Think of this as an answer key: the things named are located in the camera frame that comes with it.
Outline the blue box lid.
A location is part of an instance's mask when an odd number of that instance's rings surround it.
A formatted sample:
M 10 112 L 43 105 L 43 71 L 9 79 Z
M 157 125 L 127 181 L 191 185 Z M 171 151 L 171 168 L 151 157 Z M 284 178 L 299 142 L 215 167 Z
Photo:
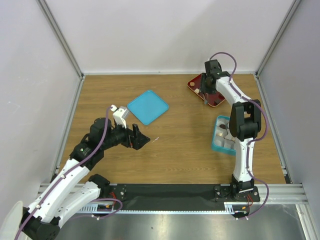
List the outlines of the blue box lid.
M 145 126 L 164 114 L 169 105 L 154 91 L 147 90 L 127 104 L 129 111 Z

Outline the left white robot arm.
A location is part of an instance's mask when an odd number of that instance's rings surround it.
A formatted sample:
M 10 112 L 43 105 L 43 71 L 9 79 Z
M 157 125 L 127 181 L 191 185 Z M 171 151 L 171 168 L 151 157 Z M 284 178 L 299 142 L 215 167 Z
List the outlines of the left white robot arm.
M 32 240 L 53 240 L 62 226 L 86 204 L 110 201 L 113 205 L 121 205 L 122 202 L 111 195 L 110 182 L 99 174 L 92 175 L 75 193 L 71 190 L 104 158 L 105 150 L 118 145 L 139 150 L 149 141 L 137 124 L 128 128 L 107 117 L 97 118 L 89 133 L 74 147 L 60 173 L 33 203 L 23 209 L 15 238 L 24 233 Z

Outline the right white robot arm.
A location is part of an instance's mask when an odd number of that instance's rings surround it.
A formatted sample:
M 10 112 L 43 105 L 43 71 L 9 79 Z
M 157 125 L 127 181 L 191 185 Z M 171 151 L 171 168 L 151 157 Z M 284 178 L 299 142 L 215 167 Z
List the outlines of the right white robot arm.
M 207 95 L 220 93 L 231 105 L 229 132 L 235 138 L 235 168 L 231 177 L 229 196 L 236 201 L 246 199 L 254 190 L 253 148 L 254 140 L 262 128 L 261 103 L 245 95 L 223 71 L 216 59 L 204 63 L 200 91 Z

